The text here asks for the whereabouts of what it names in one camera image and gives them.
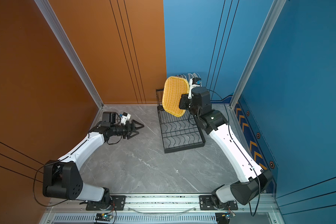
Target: black mounting plate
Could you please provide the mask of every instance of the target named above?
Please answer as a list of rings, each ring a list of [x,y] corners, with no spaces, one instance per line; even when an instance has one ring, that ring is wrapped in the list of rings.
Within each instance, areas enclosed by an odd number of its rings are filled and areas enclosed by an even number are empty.
[[[200,210],[218,210],[215,209],[212,202],[211,195],[199,195],[199,203],[200,203]],[[237,202],[236,201],[228,201],[226,203],[226,207],[222,210],[237,210]]]
[[[115,203],[115,210],[122,211],[124,208],[124,204],[126,202],[125,195],[111,195],[112,203]],[[112,206],[107,208],[108,211],[112,210]],[[93,203],[88,203],[86,206],[86,211],[100,211],[99,205]]]

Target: black line stripe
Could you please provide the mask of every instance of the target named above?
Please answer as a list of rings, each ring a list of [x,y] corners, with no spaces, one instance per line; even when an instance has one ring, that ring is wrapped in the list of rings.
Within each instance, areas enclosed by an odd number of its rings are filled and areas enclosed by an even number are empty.
[[[234,23],[234,19],[235,19],[235,15],[237,14],[237,8],[235,9],[235,13],[234,13],[234,17],[233,17],[233,21],[231,22],[231,26],[230,26],[230,31],[229,31],[229,35],[228,35],[228,39],[226,40],[226,44],[225,44],[225,49],[224,49],[224,53],[223,53],[223,57],[221,59],[221,62],[220,62],[220,67],[219,67],[219,70],[218,70],[218,74],[216,76],[216,80],[215,80],[215,84],[214,84],[214,89],[213,91],[215,91],[215,86],[216,86],[216,82],[218,81],[218,77],[219,77],[219,72],[220,72],[220,68],[221,68],[221,64],[223,63],[223,59],[224,59],[224,54],[225,54],[225,50],[226,50],[226,46],[228,45],[228,41],[229,41],[229,37],[230,37],[230,32],[231,32],[231,28],[233,27],[233,23]]]
[[[320,183],[323,183],[323,182],[326,182],[326,181],[329,181],[329,180],[333,180],[333,179],[335,179],[335,178],[336,178],[336,177],[333,177],[333,178],[330,178],[330,179],[327,179],[327,180],[324,180],[324,181],[318,182],[318,183],[316,183],[316,184],[313,184],[313,185],[310,185],[310,186],[308,186],[308,187],[301,188],[300,190],[304,190],[304,189],[306,189],[306,188],[309,188],[309,187],[312,187],[312,186],[318,185],[318,184],[320,184]],[[297,191],[300,191],[300,190],[293,191],[293,192],[291,192],[291,193],[288,193],[288,194],[286,194],[286,195],[289,195],[289,194],[295,193],[295,192],[297,192]]]
[[[205,86],[208,85],[209,74],[210,74],[210,68],[212,67],[213,56],[214,56],[214,51],[215,51],[215,45],[216,45],[216,41],[217,41],[217,39],[218,39],[218,34],[219,34],[219,28],[220,28],[221,18],[222,18],[222,16],[223,16],[223,11],[224,11],[224,5],[225,5],[225,0],[224,0],[224,4],[223,4],[223,9],[221,10],[220,21],[219,21],[219,26],[218,26],[218,31],[216,32],[216,38],[215,38],[215,44],[214,44],[214,49],[213,49],[212,60],[210,61],[210,66],[209,66],[209,71],[208,71],[208,78],[207,78],[207,83],[205,84]]]
[[[326,193],[326,194],[322,194],[322,195],[318,195],[318,196],[315,196],[315,197],[310,197],[310,198],[303,199],[303,200],[296,201],[296,202],[291,202],[291,203],[286,204],[286,205],[291,205],[291,204],[294,204],[294,203],[298,203],[298,202],[306,201],[306,200],[309,200],[309,199],[313,199],[313,198],[316,198],[316,197],[321,197],[321,196],[329,195],[329,194],[333,194],[333,193],[336,193],[336,191],[333,191],[333,192],[330,192],[330,193]]]
[[[141,98],[141,103],[142,103],[143,101],[142,101],[141,91],[139,90],[139,85],[138,85],[138,80],[137,80],[136,70],[134,69],[133,59],[132,59],[132,54],[131,54],[131,49],[129,48],[128,38],[127,38],[127,34],[126,34],[126,28],[124,28],[124,23],[123,23],[123,19],[122,19],[122,14],[121,14],[121,9],[120,9],[120,4],[118,3],[118,0],[117,0],[117,5],[118,5],[118,10],[120,11],[121,21],[122,21],[122,26],[123,26],[123,31],[124,31],[124,35],[126,36],[126,41],[127,41],[127,46],[128,46],[129,56],[131,57],[131,62],[132,62],[132,67],[133,67],[133,72],[134,72],[134,76],[136,77],[136,83],[137,83],[137,87],[138,87],[139,97]]]
[[[111,2],[111,0],[110,0],[110,4],[111,4],[111,8],[112,8],[113,17],[115,18],[115,22],[116,22],[116,26],[117,26],[118,35],[120,36],[120,40],[121,40],[121,45],[122,45],[122,50],[123,50],[123,53],[124,53],[124,57],[126,58],[126,63],[127,63],[127,67],[128,67],[129,75],[131,76],[131,81],[132,81],[132,86],[133,86],[134,94],[136,95],[136,100],[137,100],[137,103],[138,103],[138,98],[137,98],[136,90],[135,90],[135,88],[134,88],[133,79],[132,79],[132,75],[131,75],[131,70],[129,69],[129,66],[128,66],[128,60],[127,60],[127,57],[126,57],[126,53],[124,52],[124,47],[123,47],[123,43],[122,43],[122,39],[121,39],[121,34],[120,34],[119,29],[118,29],[117,20],[116,20],[115,13],[114,13],[114,11],[113,11],[113,7],[112,7],[112,2]]]
[[[133,43],[133,50],[134,50],[134,54],[136,56],[136,61],[137,61],[137,67],[138,67],[138,74],[139,74],[139,78],[141,80],[141,85],[142,85],[142,91],[143,91],[143,96],[144,96],[144,102],[147,103],[146,99],[145,99],[145,94],[144,94],[144,87],[143,87],[143,83],[142,83],[142,77],[141,77],[141,72],[139,70],[139,64],[138,64],[138,59],[137,59],[137,54],[136,54],[136,48],[134,47],[134,41],[133,41],[133,36],[132,36],[132,30],[131,30],[131,25],[129,24],[129,19],[128,19],[128,13],[127,13],[127,7],[126,7],[126,1],[123,0],[124,2],[124,7],[126,9],[126,15],[127,15],[127,20],[128,20],[128,26],[129,26],[129,30],[131,32],[131,38],[132,38],[132,43]]]
[[[17,162],[17,163],[19,163],[19,164],[21,164],[21,165],[24,165],[24,166],[26,166],[26,167],[28,167],[28,168],[33,169],[33,170],[36,171],[36,169],[34,169],[34,168],[32,168],[32,167],[30,167],[30,166],[28,166],[28,165],[25,165],[25,164],[23,164],[23,163],[20,163],[19,161],[15,160],[15,159],[12,159],[12,158],[10,158],[10,157],[8,157],[8,156],[6,156],[6,155],[3,155],[3,154],[1,154],[1,153],[0,153],[0,155],[6,157],[6,158],[8,158],[8,159],[11,159],[11,160],[13,160],[13,161],[15,161],[15,162]]]
[[[315,209],[323,209],[323,208],[328,208],[328,207],[334,207],[335,205],[328,205],[328,206],[324,206],[324,207],[319,207],[319,208],[314,208],[314,209],[306,209],[303,211],[311,211],[311,210],[315,210]],[[296,211],[296,212],[290,212],[290,213],[286,213],[286,214],[282,214],[282,215],[289,215],[289,214],[294,214],[294,213],[299,213],[299,212],[303,212],[303,211]]]
[[[225,34],[225,29],[226,29],[226,25],[227,25],[227,23],[228,23],[228,19],[229,19],[230,9],[231,9],[231,5],[232,5],[232,3],[233,3],[233,0],[231,0],[231,3],[230,3],[228,16],[227,16],[227,18],[226,18],[226,22],[225,22],[225,27],[224,27],[223,37],[221,38],[221,42],[220,42],[220,46],[219,46],[219,51],[218,51],[218,57],[216,58],[215,67],[214,67],[213,76],[212,76],[212,81],[211,81],[211,83],[210,83],[210,87],[209,87],[209,89],[211,89],[211,87],[212,87],[212,83],[213,83],[213,79],[214,79],[214,73],[215,73],[216,65],[218,64],[219,54],[220,54],[220,49],[221,49],[221,44],[223,43],[224,34]]]
[[[8,168],[6,168],[6,167],[3,167],[3,166],[0,166],[0,167],[1,167],[1,168],[4,168],[4,169],[7,169],[7,170],[10,170],[11,172],[14,172],[14,173],[20,174],[20,175],[22,175],[22,176],[24,176],[24,177],[28,177],[28,178],[30,178],[30,179],[32,179],[32,180],[33,180],[33,178],[32,178],[32,177],[26,176],[26,175],[24,175],[24,174],[22,174],[22,173],[18,173],[18,172],[16,172],[16,171],[13,171],[13,170],[11,170],[11,169],[8,169]]]
[[[20,153],[21,155],[26,156],[27,158],[30,158],[30,159],[32,159],[33,161],[36,161],[36,162],[38,162],[39,164],[42,164],[42,163],[40,163],[39,161],[37,161],[36,159],[33,159],[33,158],[31,158],[30,156],[27,156],[27,155],[23,154],[22,152],[19,152],[18,150],[16,150],[16,149],[14,149],[14,148],[12,148],[12,147],[10,147],[10,146],[8,146],[8,145],[2,143],[1,141],[0,141],[0,143],[3,144],[3,145],[6,146],[6,147],[8,147],[8,148],[10,148],[10,149],[12,149],[12,150],[18,152],[18,153]]]

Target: blue wall panel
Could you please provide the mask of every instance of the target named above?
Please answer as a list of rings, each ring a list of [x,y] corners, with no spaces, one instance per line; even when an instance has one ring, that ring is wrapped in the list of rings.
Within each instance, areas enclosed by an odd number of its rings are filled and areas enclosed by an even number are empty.
[[[279,168],[278,204],[336,190],[334,179],[286,195],[336,176],[336,1],[286,1],[243,95]],[[334,204],[336,193],[281,210],[288,214]],[[302,216],[327,210],[284,218],[306,223]]]
[[[164,0],[167,76],[197,72],[223,98],[234,92],[272,2]]]

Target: black wire dish rack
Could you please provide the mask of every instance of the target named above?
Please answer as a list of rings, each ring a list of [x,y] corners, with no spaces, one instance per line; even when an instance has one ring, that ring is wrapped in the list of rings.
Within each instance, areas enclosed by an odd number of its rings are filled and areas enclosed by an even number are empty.
[[[203,147],[205,138],[194,117],[186,111],[180,118],[167,113],[161,104],[164,89],[156,89],[157,110],[164,153]]]

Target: metal vent grille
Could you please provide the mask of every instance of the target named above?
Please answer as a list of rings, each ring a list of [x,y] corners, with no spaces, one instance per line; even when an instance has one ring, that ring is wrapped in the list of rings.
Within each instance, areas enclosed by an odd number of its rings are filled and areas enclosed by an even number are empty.
[[[54,223],[95,223],[95,213],[56,213]],[[214,213],[191,213],[185,215],[138,215],[135,213],[117,213],[115,224],[141,223],[216,223]]]
[[[118,215],[117,223],[212,223],[215,215],[211,214],[189,214],[180,216],[144,216],[136,214]]]
[[[80,214],[80,213],[56,213],[54,223],[93,223],[95,214]]]

